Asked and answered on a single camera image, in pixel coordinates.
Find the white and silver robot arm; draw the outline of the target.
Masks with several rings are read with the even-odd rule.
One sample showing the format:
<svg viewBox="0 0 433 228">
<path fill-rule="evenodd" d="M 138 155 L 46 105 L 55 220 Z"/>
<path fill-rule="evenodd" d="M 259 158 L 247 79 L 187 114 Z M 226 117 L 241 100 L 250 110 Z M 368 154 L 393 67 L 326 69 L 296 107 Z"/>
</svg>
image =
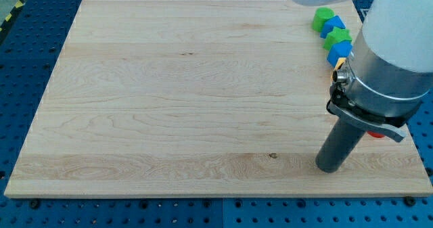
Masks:
<svg viewBox="0 0 433 228">
<path fill-rule="evenodd" d="M 326 5 L 345 0 L 292 0 Z M 413 111 L 432 88 L 432 0 L 373 0 L 354 45 L 360 89 L 347 97 L 386 117 Z"/>
</svg>

